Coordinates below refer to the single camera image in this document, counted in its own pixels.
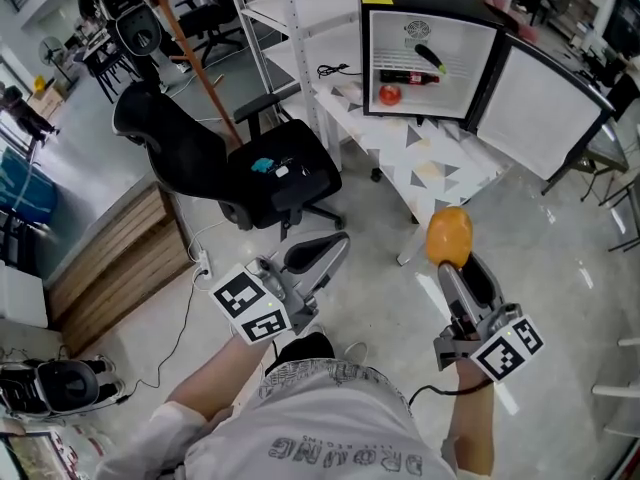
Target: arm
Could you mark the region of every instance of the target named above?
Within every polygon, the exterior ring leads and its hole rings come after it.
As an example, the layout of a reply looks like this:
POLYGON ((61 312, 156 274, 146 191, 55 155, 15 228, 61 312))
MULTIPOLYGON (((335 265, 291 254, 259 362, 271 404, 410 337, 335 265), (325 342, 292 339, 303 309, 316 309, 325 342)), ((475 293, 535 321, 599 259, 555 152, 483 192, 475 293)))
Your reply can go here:
MULTIPOLYGON (((456 363, 458 389, 477 386, 484 374, 468 359, 456 363)), ((493 384, 470 395, 458 396, 453 407, 449 436, 456 438, 458 467, 477 475, 493 470, 493 384)))
POLYGON ((167 398, 202 414, 209 421, 233 404, 236 396, 260 364, 271 340, 247 345, 242 336, 231 338, 224 347, 167 398))
POLYGON ((247 345, 234 336, 204 366, 184 380, 139 429, 127 448, 102 462, 96 480, 145 480, 184 461, 206 421, 224 420, 224 409, 255 371, 271 341, 247 345))

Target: wrist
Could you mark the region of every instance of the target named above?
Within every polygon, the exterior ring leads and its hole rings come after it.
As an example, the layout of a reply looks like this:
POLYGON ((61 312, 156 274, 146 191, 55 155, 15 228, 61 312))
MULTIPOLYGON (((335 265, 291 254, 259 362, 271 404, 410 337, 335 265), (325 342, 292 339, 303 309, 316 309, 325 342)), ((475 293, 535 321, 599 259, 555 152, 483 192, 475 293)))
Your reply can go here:
POLYGON ((470 359, 457 361, 456 370, 458 371, 459 389, 473 388, 487 379, 484 372, 470 359))

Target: wooden pole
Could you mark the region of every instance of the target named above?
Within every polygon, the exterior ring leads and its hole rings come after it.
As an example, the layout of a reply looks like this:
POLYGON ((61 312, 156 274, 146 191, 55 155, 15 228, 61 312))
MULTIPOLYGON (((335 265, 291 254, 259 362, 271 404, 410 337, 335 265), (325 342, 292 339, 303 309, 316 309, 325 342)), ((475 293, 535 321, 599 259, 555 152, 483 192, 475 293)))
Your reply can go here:
POLYGON ((207 78, 207 75, 204 72, 200 59, 196 56, 196 54, 193 52, 193 50, 189 46, 189 43, 187 42, 187 38, 184 36, 184 32, 182 31, 182 27, 180 26, 180 23, 178 23, 178 20, 173 15, 173 11, 171 10, 169 1, 168 0, 157 0, 157 1, 160 3, 160 8, 162 9, 162 12, 164 13, 167 20, 169 21, 169 24, 171 25, 171 28, 173 29, 173 32, 176 35, 177 41, 180 43, 180 45, 182 45, 182 49, 187 59, 189 59, 189 62, 191 62, 193 69, 195 69, 197 77, 202 82, 202 85, 204 85, 204 88, 207 91, 207 94, 209 94, 211 101, 213 102, 215 107, 218 109, 218 112, 220 113, 220 116, 222 116, 222 120, 227 125, 227 128, 229 128, 229 131, 231 132, 231 136, 233 137, 233 140, 235 141, 238 147, 242 146, 242 140, 240 140, 240 136, 238 135, 236 127, 233 125, 233 122, 231 121, 231 119, 229 119, 229 114, 227 114, 227 111, 222 106, 222 102, 218 98, 218 95, 216 94, 216 91, 213 88, 213 85, 211 85, 211 82, 209 82, 209 79, 207 78))

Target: black cable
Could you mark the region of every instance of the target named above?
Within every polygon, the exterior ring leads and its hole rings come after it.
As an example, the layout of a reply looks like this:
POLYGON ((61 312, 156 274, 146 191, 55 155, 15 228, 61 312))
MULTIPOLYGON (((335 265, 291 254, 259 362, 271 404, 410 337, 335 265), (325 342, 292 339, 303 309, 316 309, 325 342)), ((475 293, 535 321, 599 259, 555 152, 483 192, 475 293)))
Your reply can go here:
POLYGON ((349 64, 340 64, 339 66, 327 66, 326 64, 321 64, 318 66, 318 78, 322 78, 323 76, 333 75, 334 73, 340 73, 341 75, 361 75, 362 73, 345 73, 344 70, 349 68, 349 64))
POLYGON ((117 400, 117 403, 124 403, 127 400, 129 400, 129 398, 131 398, 133 396, 133 394, 136 392, 136 390, 138 389, 138 386, 140 384, 144 384, 145 386, 150 387, 152 389, 158 389, 160 387, 160 369, 162 368, 162 365, 164 363, 166 363, 169 359, 171 359, 173 354, 175 354, 176 350, 178 350, 178 345, 180 345, 180 338, 182 338, 182 335, 184 334, 184 331, 187 328, 187 322, 189 320, 189 312, 191 311, 191 299, 193 299, 195 284, 196 284, 196 281, 198 280, 198 278, 203 274, 204 274, 203 271, 198 272, 198 274, 196 274, 196 277, 193 279, 193 282, 191 283, 191 293, 189 294, 189 300, 187 301, 187 311, 184 314, 184 323, 182 324, 182 329, 180 329, 180 333, 178 334, 178 339, 176 340, 176 344, 173 346, 173 349, 171 350, 169 355, 167 357, 165 357, 162 360, 162 362, 158 365, 158 369, 156 371, 156 375, 158 377, 158 380, 156 382, 157 385, 154 386, 153 384, 149 384, 148 382, 145 382, 142 379, 138 379, 136 381, 135 385, 133 386, 133 391, 131 391, 131 393, 129 393, 128 395, 124 395, 124 396, 120 397, 117 400))
POLYGON ((493 383, 491 379, 485 379, 477 386, 474 386, 472 388, 467 388, 467 389, 460 389, 459 391, 445 391, 442 389, 438 389, 437 387, 432 386, 431 384, 427 384, 426 386, 422 386, 418 391, 416 391, 413 394, 413 396, 409 400, 409 406, 413 405, 413 402, 415 401, 416 397, 420 393, 422 393, 425 389, 430 389, 434 393, 442 396, 462 396, 462 395, 471 395, 472 393, 477 393, 481 389, 486 388, 491 383, 493 383))

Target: orange ball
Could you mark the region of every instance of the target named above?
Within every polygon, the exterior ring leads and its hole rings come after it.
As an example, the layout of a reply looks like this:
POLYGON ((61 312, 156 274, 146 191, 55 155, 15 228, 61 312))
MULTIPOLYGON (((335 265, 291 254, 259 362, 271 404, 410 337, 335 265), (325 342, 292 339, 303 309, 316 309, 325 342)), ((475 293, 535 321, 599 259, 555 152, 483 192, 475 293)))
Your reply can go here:
POLYGON ((467 212, 450 206, 431 217, 427 229, 427 258, 436 265, 448 261, 462 268, 471 253, 473 224, 467 212))

